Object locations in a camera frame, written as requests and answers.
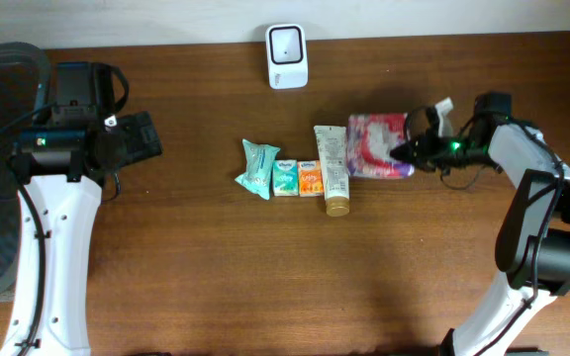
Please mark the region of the red purple floral package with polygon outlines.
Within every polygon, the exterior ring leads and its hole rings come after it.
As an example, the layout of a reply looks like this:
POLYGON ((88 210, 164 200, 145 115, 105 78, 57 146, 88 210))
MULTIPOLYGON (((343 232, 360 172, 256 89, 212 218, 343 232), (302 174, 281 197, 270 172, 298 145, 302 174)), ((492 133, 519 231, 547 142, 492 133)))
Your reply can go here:
POLYGON ((347 169, 351 177, 403 179, 415 168, 391 157, 390 152, 405 142, 405 113, 353 114, 347 126, 347 169))

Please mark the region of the cream tube gold cap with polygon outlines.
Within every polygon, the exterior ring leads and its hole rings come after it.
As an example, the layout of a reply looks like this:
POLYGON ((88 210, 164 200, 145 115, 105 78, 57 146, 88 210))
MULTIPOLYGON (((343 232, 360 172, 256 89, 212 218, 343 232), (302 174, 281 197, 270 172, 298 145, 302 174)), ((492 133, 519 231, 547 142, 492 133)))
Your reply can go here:
POLYGON ((346 166, 346 128, 314 126, 323 184, 326 213, 333 218, 350 211, 349 174, 346 166))

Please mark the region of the orange tissue pack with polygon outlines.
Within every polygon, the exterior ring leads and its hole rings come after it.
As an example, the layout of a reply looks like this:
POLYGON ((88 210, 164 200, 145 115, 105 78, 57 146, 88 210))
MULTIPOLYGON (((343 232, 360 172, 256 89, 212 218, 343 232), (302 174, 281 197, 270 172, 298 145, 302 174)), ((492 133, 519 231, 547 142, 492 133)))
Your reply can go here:
POLYGON ((324 193, 321 163, 319 160, 298 161, 300 197, 321 196, 324 193))

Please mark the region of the teal tissue pack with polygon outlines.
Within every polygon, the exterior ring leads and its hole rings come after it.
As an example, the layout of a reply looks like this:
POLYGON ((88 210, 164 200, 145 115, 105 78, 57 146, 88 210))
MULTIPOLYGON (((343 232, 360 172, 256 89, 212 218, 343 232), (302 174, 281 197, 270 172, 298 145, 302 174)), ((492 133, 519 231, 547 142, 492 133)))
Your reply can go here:
POLYGON ((272 168, 272 190, 277 197, 299 195, 296 160, 276 160, 272 168))

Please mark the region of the teal wipes pouch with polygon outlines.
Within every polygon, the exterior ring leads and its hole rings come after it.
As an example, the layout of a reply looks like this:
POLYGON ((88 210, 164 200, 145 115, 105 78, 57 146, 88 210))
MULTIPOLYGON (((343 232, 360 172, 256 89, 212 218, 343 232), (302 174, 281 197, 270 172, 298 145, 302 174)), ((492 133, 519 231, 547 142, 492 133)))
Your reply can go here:
POLYGON ((256 144, 247 139, 242 141, 246 158, 245 171, 235 181, 247 191, 264 200, 270 199, 272 166, 280 151, 269 144, 256 144))

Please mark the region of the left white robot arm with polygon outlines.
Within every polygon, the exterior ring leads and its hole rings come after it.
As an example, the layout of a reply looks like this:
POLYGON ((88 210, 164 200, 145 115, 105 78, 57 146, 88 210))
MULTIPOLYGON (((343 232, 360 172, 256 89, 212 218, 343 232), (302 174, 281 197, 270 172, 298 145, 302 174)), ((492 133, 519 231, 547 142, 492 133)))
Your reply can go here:
POLYGON ((3 355, 88 355, 86 287, 103 188, 122 168, 157 157, 149 113, 122 116, 121 69, 63 62, 52 103, 33 111, 7 165, 21 213, 15 296, 3 355))

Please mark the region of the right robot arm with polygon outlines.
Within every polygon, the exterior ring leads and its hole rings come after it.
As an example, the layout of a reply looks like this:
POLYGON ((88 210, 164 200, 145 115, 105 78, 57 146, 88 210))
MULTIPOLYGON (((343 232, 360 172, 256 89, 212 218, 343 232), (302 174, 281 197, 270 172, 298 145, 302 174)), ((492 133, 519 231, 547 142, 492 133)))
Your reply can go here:
POLYGON ((570 167, 534 123, 512 114, 512 97, 487 92, 456 134, 445 129, 449 100, 422 106, 428 127, 412 133, 390 156, 423 172, 446 176, 482 165, 503 172, 516 188, 495 246, 498 272, 484 299, 437 346, 439 355, 509 355, 511 344, 545 307, 570 291, 570 167))

